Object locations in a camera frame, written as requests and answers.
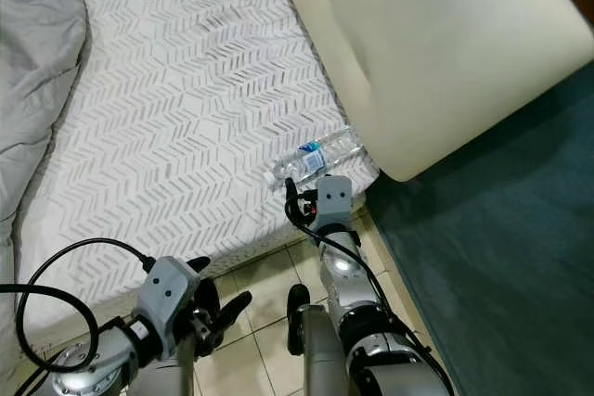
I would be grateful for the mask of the grey robot right leg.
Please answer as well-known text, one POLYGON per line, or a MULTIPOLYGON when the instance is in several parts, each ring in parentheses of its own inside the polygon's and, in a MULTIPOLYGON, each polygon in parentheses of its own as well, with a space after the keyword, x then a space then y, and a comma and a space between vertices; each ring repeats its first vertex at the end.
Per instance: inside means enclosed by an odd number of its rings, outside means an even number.
POLYGON ((313 304, 302 283, 286 299, 286 348, 304 363, 304 396, 351 396, 351 378, 335 325, 321 304, 313 304))

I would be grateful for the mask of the clear plastic water bottle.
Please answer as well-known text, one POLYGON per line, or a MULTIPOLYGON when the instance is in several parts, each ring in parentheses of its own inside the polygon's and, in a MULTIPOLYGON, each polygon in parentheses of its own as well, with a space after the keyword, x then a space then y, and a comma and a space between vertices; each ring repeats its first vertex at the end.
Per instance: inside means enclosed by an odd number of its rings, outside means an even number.
POLYGON ((304 183, 310 177, 327 174, 332 167, 355 158, 362 150, 362 140, 352 126, 343 126, 318 140, 303 143, 277 161, 272 168, 273 184, 284 187, 286 180, 304 183))

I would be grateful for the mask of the white patterned mattress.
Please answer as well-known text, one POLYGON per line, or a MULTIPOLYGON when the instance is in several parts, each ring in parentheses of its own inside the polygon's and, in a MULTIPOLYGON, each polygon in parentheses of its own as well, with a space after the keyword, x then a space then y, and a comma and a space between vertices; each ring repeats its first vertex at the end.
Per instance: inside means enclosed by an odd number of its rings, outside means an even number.
POLYGON ((272 168, 345 117, 290 0, 84 0, 81 67, 14 224, 16 278, 101 321, 149 256, 208 276, 297 238, 272 168))

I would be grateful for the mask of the cream padded headboard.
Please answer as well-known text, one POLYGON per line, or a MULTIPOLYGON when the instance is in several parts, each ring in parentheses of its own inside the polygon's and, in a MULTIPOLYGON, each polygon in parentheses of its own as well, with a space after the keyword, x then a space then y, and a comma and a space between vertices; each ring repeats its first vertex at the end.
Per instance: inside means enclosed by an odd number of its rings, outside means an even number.
POLYGON ((594 60, 570 0, 291 0, 348 123, 404 183, 594 60))

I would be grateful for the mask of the dark teal floor rug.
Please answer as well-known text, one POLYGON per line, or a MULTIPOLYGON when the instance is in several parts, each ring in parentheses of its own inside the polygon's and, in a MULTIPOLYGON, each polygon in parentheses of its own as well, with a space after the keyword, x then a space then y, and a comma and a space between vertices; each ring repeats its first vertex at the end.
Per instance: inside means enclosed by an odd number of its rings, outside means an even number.
POLYGON ((594 396, 594 61, 368 212, 458 396, 594 396))

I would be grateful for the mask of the grey duvet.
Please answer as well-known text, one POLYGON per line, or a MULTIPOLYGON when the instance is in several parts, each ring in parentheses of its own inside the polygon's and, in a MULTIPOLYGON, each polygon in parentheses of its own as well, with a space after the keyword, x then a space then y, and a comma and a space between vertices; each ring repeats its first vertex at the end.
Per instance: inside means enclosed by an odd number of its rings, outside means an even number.
POLYGON ((84 0, 0 0, 0 281, 16 277, 14 221, 78 74, 84 0))

